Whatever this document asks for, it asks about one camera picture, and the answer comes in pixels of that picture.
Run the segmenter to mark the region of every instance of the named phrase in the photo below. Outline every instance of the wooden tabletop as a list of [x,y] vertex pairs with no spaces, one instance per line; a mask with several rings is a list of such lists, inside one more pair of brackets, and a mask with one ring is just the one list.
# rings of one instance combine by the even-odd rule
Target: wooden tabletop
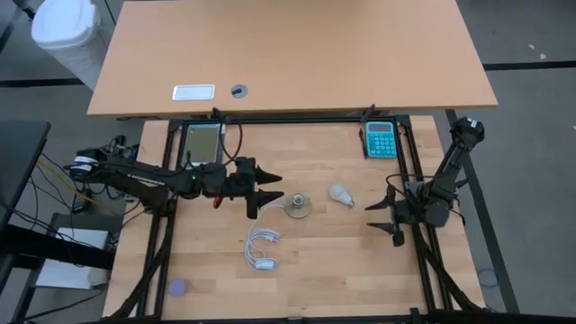
[[[434,174],[443,156],[434,120],[411,119],[424,173]],[[398,161],[364,160],[357,132],[355,123],[245,125],[240,155],[255,157],[265,171],[283,177],[262,188],[306,193],[313,212],[295,220],[271,208],[262,216],[258,227],[281,234],[277,244],[260,244],[280,261],[276,271],[263,274],[251,270],[244,258],[253,224],[244,200],[227,200],[214,210],[212,200],[203,197],[180,199],[168,281],[184,279],[188,291],[182,297],[166,296],[163,319],[392,315],[405,314],[410,307],[425,311],[410,231],[405,230],[403,247],[393,247],[388,234],[365,225],[390,219],[388,210],[364,207],[383,198],[383,179],[400,171]],[[167,121],[146,122],[139,160],[160,165],[166,134]],[[237,140],[237,128],[229,127],[227,148],[235,148]],[[354,208],[329,198],[328,188],[335,183],[349,189]],[[140,216],[122,230],[104,315],[114,312],[139,280],[150,222],[151,217]],[[482,304],[460,218],[451,217],[437,233],[447,271],[471,300]]]
[[[212,100],[173,101],[177,85]],[[247,87],[242,99],[235,85]],[[88,114],[466,109],[497,102],[454,0],[124,2]]]

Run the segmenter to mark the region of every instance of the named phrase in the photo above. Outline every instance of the charging cable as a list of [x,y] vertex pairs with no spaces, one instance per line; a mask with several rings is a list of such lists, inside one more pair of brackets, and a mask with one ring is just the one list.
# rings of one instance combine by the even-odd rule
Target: charging cable
[[[273,229],[255,229],[255,226],[260,220],[260,217],[266,212],[270,207],[284,208],[281,204],[272,204],[264,206],[258,213],[258,217],[254,220],[254,224],[250,227],[248,231],[248,236],[246,240],[246,245],[244,246],[244,254],[246,255],[246,262],[254,271],[258,272],[270,272],[274,271],[280,264],[273,257],[266,257],[266,252],[254,245],[256,239],[265,239],[270,242],[278,242],[280,239],[280,233]],[[254,257],[252,255],[252,248],[262,254],[261,257]]]

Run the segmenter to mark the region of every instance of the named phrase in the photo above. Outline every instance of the calculator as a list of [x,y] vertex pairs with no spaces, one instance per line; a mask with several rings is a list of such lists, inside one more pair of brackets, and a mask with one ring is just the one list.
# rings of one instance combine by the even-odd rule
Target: calculator
[[366,150],[370,158],[396,158],[394,125],[388,121],[369,121],[364,126]]

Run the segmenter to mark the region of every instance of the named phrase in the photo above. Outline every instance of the white trash can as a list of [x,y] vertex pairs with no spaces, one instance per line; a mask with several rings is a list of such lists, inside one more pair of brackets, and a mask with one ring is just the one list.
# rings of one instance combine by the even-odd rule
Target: white trash can
[[46,0],[34,16],[31,34],[41,49],[94,91],[106,56],[99,23],[90,0]]

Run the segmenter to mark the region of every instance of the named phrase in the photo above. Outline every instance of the light bulb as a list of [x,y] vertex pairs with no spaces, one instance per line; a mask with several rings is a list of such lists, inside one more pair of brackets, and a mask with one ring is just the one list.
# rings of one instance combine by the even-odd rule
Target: light bulb
[[352,196],[348,192],[342,184],[333,184],[329,189],[328,193],[330,197],[337,202],[341,202],[348,207],[354,206],[354,201],[352,200]]

